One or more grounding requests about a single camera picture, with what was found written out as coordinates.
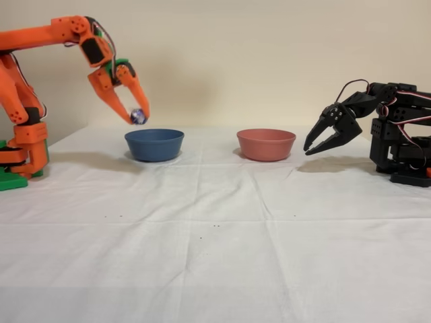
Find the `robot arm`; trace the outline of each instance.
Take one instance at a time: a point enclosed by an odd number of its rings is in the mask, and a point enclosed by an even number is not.
[[[102,37],[102,32],[109,41]],[[124,121],[143,124],[150,117],[149,104],[136,72],[128,60],[116,58],[113,41],[96,20],[82,16],[60,17],[51,20],[49,26],[0,32],[0,104],[15,124],[14,138],[0,148],[0,167],[27,178],[48,162],[48,133],[40,120],[46,110],[22,75],[12,52],[52,44],[81,48],[90,67],[97,68],[88,76],[94,90]],[[120,85],[131,90],[140,106],[132,115],[114,92]]]
[[[391,182],[431,186],[431,137],[410,137],[404,129],[406,124],[431,126],[431,94],[419,92],[415,85],[373,83],[366,92],[325,108],[306,138],[306,155],[345,145],[362,132],[356,118],[374,110],[378,118],[372,120],[370,159],[377,172],[390,174]],[[309,149],[328,127],[335,134]]]
[[[396,93],[397,88],[394,85],[373,83],[367,87],[366,92],[356,92],[342,103],[335,102],[326,107],[305,140],[306,155],[349,143],[362,133],[356,119],[368,116],[378,108],[379,104],[393,101]],[[313,141],[329,127],[333,127],[335,134],[310,149]]]
[[[109,38],[110,41],[107,42],[102,37],[102,32],[103,27],[93,18],[60,17],[51,20],[49,26],[0,32],[0,56],[15,50],[52,44],[79,45],[90,67],[98,68],[88,79],[99,98],[125,122],[132,124],[133,119],[114,92],[121,84],[127,86],[140,107],[143,118],[138,122],[145,123],[150,117],[150,107],[139,79],[130,63],[117,60],[113,41]]]

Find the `blue bowl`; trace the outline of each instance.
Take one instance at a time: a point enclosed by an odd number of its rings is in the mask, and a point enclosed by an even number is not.
[[[145,129],[127,133],[125,139],[136,160],[164,162],[178,156],[184,133],[172,129]]]

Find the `pink bowl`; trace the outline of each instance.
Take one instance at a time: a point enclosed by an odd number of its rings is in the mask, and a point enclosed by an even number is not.
[[[289,156],[294,133],[276,129],[247,129],[236,134],[242,153],[259,162],[276,162]]]

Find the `bowl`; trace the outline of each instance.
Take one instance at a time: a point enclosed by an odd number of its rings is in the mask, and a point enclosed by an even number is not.
[[[246,129],[236,136],[244,156],[258,162],[287,158],[296,139],[294,133],[277,129]]]
[[[164,162],[180,153],[184,133],[173,129],[144,129],[125,135],[130,152],[140,162]]]

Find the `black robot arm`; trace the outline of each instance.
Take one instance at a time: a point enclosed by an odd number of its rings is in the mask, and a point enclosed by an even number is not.
[[[431,137],[410,137],[404,129],[406,124],[431,126],[431,94],[418,92],[415,85],[372,83],[366,92],[328,106],[306,138],[306,155],[350,142],[362,132],[356,119],[373,111],[378,118],[372,120],[370,159],[376,170],[390,174],[392,182],[431,186]],[[335,134],[310,149],[328,127]]]
[[[394,85],[373,83],[367,87],[366,92],[356,92],[342,103],[335,102],[326,107],[305,140],[306,155],[345,145],[356,138],[362,132],[356,119],[368,116],[379,107],[379,104],[393,101],[396,92],[397,88]],[[328,127],[333,127],[335,134],[310,149],[313,141]]]

